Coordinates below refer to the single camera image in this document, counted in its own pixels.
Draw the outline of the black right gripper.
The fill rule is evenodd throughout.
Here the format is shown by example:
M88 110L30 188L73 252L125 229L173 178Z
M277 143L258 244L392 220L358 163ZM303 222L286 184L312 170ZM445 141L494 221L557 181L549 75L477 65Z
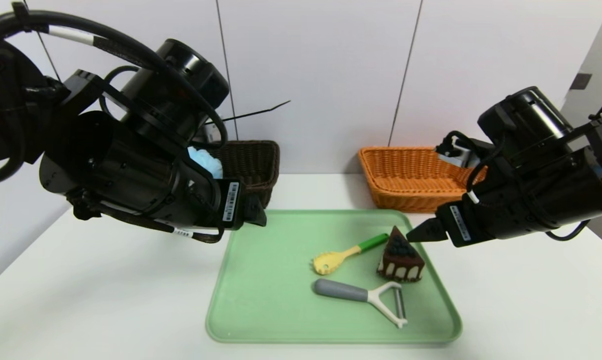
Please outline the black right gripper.
M486 207L470 200L464 194L460 200L448 202L436 210L436 218L430 218L406 233L410 243L441 242L448 239L457 248L477 245L495 240L490 233Z

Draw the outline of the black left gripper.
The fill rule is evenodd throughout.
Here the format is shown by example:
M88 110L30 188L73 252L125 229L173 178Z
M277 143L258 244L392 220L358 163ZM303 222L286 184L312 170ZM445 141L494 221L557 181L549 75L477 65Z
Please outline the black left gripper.
M247 194L244 198L243 185L238 180L214 178L209 184L191 181L186 194L194 207L195 228L222 226L225 230L235 231L243 223L259 227L267 225L267 215L259 196Z

